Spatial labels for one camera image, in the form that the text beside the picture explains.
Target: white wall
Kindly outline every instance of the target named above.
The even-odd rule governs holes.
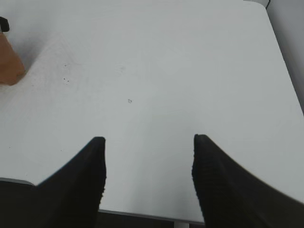
[[[267,12],[304,111],[304,0],[272,0]]]

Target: table surface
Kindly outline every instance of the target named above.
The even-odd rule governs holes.
[[[28,69],[18,84],[0,87],[0,176],[39,184],[103,136],[100,209],[200,222],[191,177],[200,133],[304,201],[304,118],[260,4],[0,5]]]

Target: orange object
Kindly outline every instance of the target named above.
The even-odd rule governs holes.
[[[0,83],[13,85],[25,74],[24,66],[5,35],[0,32]]]

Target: black object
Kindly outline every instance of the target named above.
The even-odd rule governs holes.
[[[36,187],[0,181],[1,227],[93,228],[105,186],[104,155],[105,139],[96,137]]]
[[[303,204],[254,177],[206,135],[194,137],[192,176],[206,228],[304,227]]]
[[[268,4],[266,5],[266,9],[268,8],[269,4],[270,4],[271,0],[268,1]]]
[[[7,19],[0,17],[0,29],[2,32],[8,32],[10,25]]]

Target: dark floor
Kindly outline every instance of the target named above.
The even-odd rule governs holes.
[[[95,228],[174,228],[174,223],[170,221],[156,220],[151,218],[139,218],[126,215],[114,215],[108,213],[98,213]],[[203,226],[192,225],[190,228],[203,228]]]

